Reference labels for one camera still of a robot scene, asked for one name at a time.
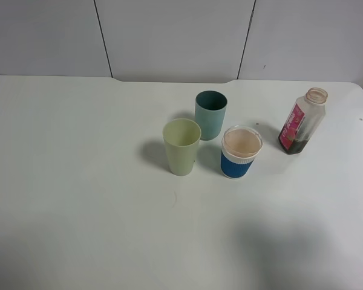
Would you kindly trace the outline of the clear bottle with pink label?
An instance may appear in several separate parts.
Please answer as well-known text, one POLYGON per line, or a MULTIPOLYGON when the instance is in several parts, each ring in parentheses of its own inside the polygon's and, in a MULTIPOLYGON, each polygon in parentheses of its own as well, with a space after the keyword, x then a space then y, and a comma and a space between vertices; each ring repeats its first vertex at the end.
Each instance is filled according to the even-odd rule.
POLYGON ((278 136, 281 147, 288 155, 303 151, 322 119, 328 93, 321 88, 310 88, 296 99, 295 104, 278 136))

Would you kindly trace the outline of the light green plastic cup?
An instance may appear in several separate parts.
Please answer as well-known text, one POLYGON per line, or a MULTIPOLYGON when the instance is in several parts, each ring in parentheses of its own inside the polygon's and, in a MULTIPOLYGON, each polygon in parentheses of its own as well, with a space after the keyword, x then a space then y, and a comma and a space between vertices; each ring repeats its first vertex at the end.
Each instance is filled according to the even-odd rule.
POLYGON ((177 176, 191 173, 201 138, 199 125, 187 118, 167 123, 162 131, 170 171, 177 176))

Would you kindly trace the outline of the teal plastic cup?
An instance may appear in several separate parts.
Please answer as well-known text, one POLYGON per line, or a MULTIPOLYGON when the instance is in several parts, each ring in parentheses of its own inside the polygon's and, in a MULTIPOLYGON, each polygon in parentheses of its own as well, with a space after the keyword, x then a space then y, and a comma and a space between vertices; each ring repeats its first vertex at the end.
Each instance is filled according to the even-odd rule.
POLYGON ((195 98, 195 122, 201 129, 202 140, 216 138, 223 125, 227 98, 217 91, 203 91, 195 98))

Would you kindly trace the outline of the blue sleeved clear cup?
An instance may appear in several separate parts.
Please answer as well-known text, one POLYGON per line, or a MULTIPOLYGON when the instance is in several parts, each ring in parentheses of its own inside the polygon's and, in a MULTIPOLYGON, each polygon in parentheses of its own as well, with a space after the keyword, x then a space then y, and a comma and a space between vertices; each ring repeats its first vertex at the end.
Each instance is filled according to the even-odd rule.
POLYGON ((228 178, 242 178, 262 146, 261 135, 255 129, 245 125, 231 126, 221 140, 221 171, 228 178))

